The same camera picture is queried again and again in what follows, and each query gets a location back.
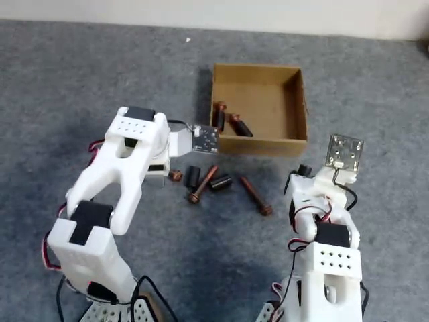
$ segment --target robotic arm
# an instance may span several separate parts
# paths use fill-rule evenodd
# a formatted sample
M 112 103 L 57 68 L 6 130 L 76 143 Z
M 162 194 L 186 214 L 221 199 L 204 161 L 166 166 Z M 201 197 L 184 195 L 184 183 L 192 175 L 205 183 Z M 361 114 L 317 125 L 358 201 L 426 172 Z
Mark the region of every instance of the robotic arm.
M 301 276 L 285 278 L 278 286 L 279 302 L 267 302 L 258 322 L 362 322 L 360 235 L 345 209 L 345 184 L 356 181 L 363 141 L 332 136 L 325 167 L 310 178 L 301 166 L 290 174 L 285 198 L 292 229 L 300 238 L 288 247 L 301 253 Z M 301 246 L 290 248 L 299 243 Z
M 97 156 L 66 193 L 66 218 L 58 218 L 48 236 L 48 245 L 69 285 L 92 299 L 112 303 L 104 305 L 108 309 L 103 309 L 100 302 L 94 303 L 101 313 L 113 313 L 111 321 L 118 321 L 120 312 L 123 319 L 128 316 L 127 305 L 136 287 L 113 235 L 127 232 L 145 177 L 167 176 L 170 157 L 192 150 L 217 152 L 217 129 L 185 125 L 182 131 L 171 132 L 163 113 L 139 107 L 119 108 Z M 93 198 L 111 183 L 121 185 L 117 204 L 94 202 Z M 89 320 L 88 314 L 81 321 Z M 152 320 L 146 321 L 155 321 L 152 315 L 149 318 Z

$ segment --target white wall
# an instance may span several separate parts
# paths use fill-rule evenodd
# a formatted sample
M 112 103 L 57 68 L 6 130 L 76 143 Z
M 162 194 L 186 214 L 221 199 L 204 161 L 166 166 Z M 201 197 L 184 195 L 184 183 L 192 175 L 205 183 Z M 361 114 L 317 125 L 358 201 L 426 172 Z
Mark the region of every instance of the white wall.
M 415 40 L 429 0 L 0 0 L 0 18 Z

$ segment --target metal base plate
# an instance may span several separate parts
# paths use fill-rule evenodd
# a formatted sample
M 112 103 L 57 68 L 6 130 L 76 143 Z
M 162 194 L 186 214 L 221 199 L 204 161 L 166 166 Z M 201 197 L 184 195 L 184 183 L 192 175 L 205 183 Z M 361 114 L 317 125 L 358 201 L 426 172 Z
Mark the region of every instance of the metal base plate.
M 134 305 L 135 322 L 158 322 L 145 299 L 137 299 Z M 94 302 L 86 310 L 80 322 L 131 322 L 130 305 L 112 305 Z
M 269 322 L 271 314 L 273 314 L 274 306 L 271 303 L 266 303 L 263 305 L 263 308 L 260 314 L 256 318 L 256 322 Z

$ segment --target brown box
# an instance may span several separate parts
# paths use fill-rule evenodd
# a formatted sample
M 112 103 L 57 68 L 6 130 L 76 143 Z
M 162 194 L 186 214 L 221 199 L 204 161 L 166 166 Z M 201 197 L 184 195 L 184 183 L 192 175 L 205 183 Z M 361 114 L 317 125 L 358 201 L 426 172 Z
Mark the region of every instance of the brown box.
M 215 64 L 210 124 L 217 101 L 226 103 L 226 113 L 239 114 L 253 133 L 237 136 L 226 120 L 219 152 L 298 156 L 304 151 L 306 103 L 298 67 Z

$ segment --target wire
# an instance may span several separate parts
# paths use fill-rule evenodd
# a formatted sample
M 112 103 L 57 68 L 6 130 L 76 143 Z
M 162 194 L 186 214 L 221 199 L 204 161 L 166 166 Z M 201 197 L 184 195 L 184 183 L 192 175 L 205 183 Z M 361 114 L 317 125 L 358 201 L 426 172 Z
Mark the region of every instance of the wire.
M 280 293 L 283 290 L 283 287 L 280 283 L 273 283 L 271 284 L 271 291 L 272 293 L 276 294 L 279 297 L 279 300 L 282 300 L 283 296 Z
M 42 254 L 42 262 L 47 270 L 60 271 L 61 266 L 52 264 L 48 256 L 48 236 L 50 232 L 51 231 L 48 231 L 42 239 L 42 246 L 40 251 Z
M 66 280 L 66 276 L 63 275 L 60 283 L 58 284 L 58 288 L 56 289 L 56 307 L 58 309 L 58 315 L 60 316 L 60 321 L 64 322 L 64 315 L 62 314 L 62 307 L 61 307 L 61 289 L 62 289 L 62 285 L 64 284 L 64 281 Z
M 192 132 L 192 128 L 189 124 L 187 124 L 185 121 L 179 120 L 179 119 L 168 119 L 167 123 L 171 123 L 171 124 L 182 124 L 185 125 L 186 128 Z
M 143 275 L 138 281 L 137 281 L 137 285 L 135 285 L 134 288 L 134 292 L 133 292 L 133 296 L 131 297 L 131 322 L 135 322 L 135 317 L 134 317 L 134 304 L 139 296 L 139 291 L 140 291 L 140 286 L 141 283 L 147 280 L 149 282 L 149 284 L 152 286 L 153 290 L 155 291 L 155 293 L 157 294 L 157 296 L 160 298 L 161 302 L 165 305 L 165 307 L 167 308 L 168 312 L 171 314 L 173 320 L 175 322 L 178 322 L 178 318 L 176 316 L 176 314 L 174 313 L 173 309 L 171 308 L 171 306 L 168 304 L 167 300 L 162 296 L 161 292 L 158 290 L 158 288 L 156 287 L 155 283 L 153 282 L 153 280 L 147 276 L 147 275 Z
M 67 201 L 59 206 L 58 211 L 56 213 L 57 218 L 61 217 L 61 214 L 65 210 L 66 207 L 67 207 Z
M 362 281 L 361 281 L 361 288 L 365 293 L 365 297 L 363 298 L 363 302 L 362 302 L 362 318 L 363 318 L 365 314 L 365 310 L 367 309 L 368 301 L 369 301 L 369 290 L 368 288 L 365 287 Z
M 295 244 L 295 243 L 301 243 L 303 245 L 299 245 L 295 248 L 291 248 L 290 246 Z M 292 238 L 289 242 L 288 242 L 288 249 L 289 251 L 291 251 L 292 253 L 296 253 L 296 252 L 300 252 L 301 250 L 303 250 L 305 247 L 308 246 L 308 242 L 301 239 L 301 238 Z
M 320 208 L 318 206 L 308 205 L 308 206 L 303 206 L 303 207 L 299 208 L 297 211 L 295 211 L 295 213 L 294 213 L 294 220 L 292 222 L 292 229 L 294 230 L 295 233 L 298 233 L 296 231 L 296 227 L 295 227 L 295 218 L 296 218 L 296 215 L 299 212 L 301 212 L 301 211 L 303 211 L 305 209 L 311 209 L 311 208 L 313 208 L 313 209 L 318 209 L 318 210 L 322 211 L 324 213 L 324 216 L 320 220 L 321 221 L 328 221 L 330 213 L 332 212 L 332 204 L 330 203 L 330 199 L 328 197 L 326 197 L 326 198 L 328 199 L 328 205 L 329 205 L 329 209 L 328 210 L 324 210 L 323 208 Z
M 343 184 L 336 183 L 336 178 L 338 176 L 339 170 L 340 169 L 335 169 L 334 176 L 332 177 L 332 183 L 335 184 L 336 186 L 339 186 L 340 188 L 346 190 L 348 193 L 350 193 L 353 196 L 353 201 L 351 202 L 351 204 L 349 206 L 346 207 L 346 210 L 349 211 L 350 209 L 352 209 L 357 204 L 357 194 L 355 191 L 351 190 L 349 187 L 347 187 Z
M 89 160 L 88 165 L 86 167 L 89 167 L 94 162 L 94 159 L 100 150 L 97 146 L 99 144 L 104 143 L 104 141 L 105 141 L 105 139 L 99 139 L 99 140 L 93 141 L 89 144 L 88 152 L 92 153 L 93 156 L 91 156 L 91 159 Z
M 288 293 L 288 291 L 289 291 L 290 281 L 291 281 L 291 279 L 292 279 L 292 274 L 293 274 L 294 269 L 295 269 L 295 258 L 296 258 L 296 254 L 297 254 L 298 252 L 294 252 L 294 255 L 293 255 L 293 257 L 292 257 L 292 267 L 291 267 L 291 269 L 290 269 L 289 279 L 288 279 L 288 283 L 287 283 L 287 285 L 286 285 L 286 290 L 285 290 L 285 292 L 284 292 L 283 298 L 281 299 L 281 301 L 280 301 L 279 305 L 277 306 L 277 308 L 276 308 L 276 309 L 273 311 L 273 313 L 271 314 L 271 317 L 269 318 L 269 322 L 273 322 L 274 315 L 277 313 L 277 311 L 279 310 L 279 308 L 282 306 L 282 304 L 283 304 L 283 302 L 284 302 L 284 299 L 286 298 L 286 295 L 287 295 L 287 293 Z M 283 316 L 283 314 L 284 314 L 284 311 L 282 311 L 282 313 L 280 313 L 280 316 L 275 320 L 275 322 L 278 322 L 278 321 L 280 320 L 280 318 Z

